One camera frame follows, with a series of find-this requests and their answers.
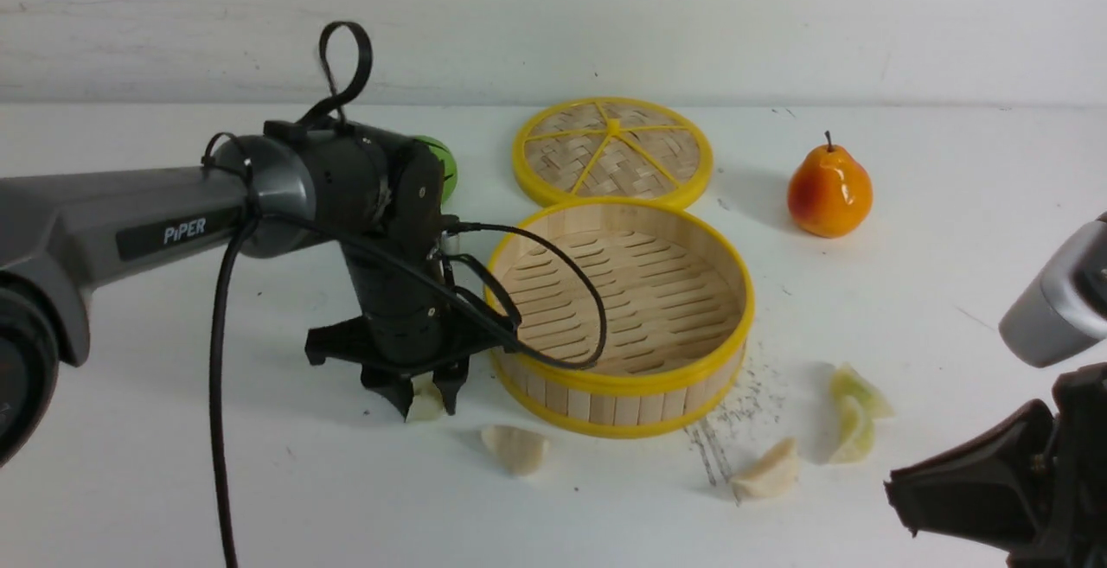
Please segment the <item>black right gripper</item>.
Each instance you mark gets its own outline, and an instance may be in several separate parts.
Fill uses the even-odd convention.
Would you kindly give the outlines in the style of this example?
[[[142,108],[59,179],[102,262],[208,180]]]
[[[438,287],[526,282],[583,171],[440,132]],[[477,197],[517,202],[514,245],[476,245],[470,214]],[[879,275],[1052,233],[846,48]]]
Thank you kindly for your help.
[[[956,450],[886,482],[913,535],[1007,552],[1008,567],[1106,564],[1106,366],[1064,373],[1055,406],[1033,399]]]

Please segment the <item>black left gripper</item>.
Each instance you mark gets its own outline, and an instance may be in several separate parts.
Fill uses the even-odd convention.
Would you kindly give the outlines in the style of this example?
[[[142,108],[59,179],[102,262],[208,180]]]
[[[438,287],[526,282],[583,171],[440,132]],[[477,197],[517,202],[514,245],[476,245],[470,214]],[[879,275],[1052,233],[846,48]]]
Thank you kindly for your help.
[[[360,364],[364,390],[384,397],[407,419],[412,375],[432,371],[432,385],[447,415],[458,413],[458,394],[470,371],[467,358],[511,345],[521,312],[482,261],[470,254],[432,249],[414,268],[436,287],[384,264],[354,246],[342,246],[361,314],[309,331],[312,366],[335,359]]]

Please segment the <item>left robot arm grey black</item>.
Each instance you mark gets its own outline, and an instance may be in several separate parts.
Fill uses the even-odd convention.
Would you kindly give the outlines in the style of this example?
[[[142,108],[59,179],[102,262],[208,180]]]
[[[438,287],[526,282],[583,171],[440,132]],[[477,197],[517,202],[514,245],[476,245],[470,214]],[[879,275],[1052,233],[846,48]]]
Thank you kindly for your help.
[[[362,368],[364,388],[407,413],[413,378],[430,372],[454,413],[468,360],[506,343],[499,316],[456,287],[442,241],[445,165],[423,140],[359,123],[269,120],[186,169],[118,171],[3,180],[3,459],[21,450],[50,405],[61,364],[90,352],[92,292],[224,246],[272,259],[345,234],[361,313],[308,332],[312,366]]]

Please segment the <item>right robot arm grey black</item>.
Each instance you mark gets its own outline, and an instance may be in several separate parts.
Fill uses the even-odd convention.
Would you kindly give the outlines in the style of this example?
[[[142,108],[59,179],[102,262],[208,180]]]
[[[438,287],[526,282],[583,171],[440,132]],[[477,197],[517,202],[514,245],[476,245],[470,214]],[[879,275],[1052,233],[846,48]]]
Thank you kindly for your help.
[[[1056,366],[1106,338],[1106,224],[1072,234],[999,331],[1030,366]],[[1063,373],[1054,401],[1032,399],[955,450],[894,469],[886,497],[912,535],[977,543],[1008,567],[1103,567],[1106,557],[1106,366]]]

